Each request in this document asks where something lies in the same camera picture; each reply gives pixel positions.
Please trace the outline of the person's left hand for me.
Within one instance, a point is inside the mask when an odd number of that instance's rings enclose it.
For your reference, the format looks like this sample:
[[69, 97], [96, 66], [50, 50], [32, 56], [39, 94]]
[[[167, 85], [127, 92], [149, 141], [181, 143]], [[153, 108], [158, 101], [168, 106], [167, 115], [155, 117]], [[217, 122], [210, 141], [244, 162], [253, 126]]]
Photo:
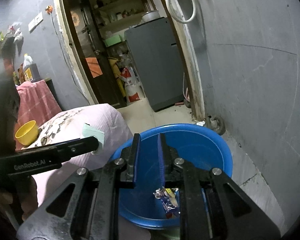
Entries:
[[4, 190], [0, 189], [0, 212], [8, 217], [9, 213], [13, 213], [15, 208], [11, 205], [16, 204], [22, 210], [21, 214], [15, 215], [15, 218], [22, 218], [23, 222], [38, 208], [37, 184], [32, 176], [21, 180], [18, 185], [25, 184], [25, 188], [20, 191], [8, 191], [8, 187]]

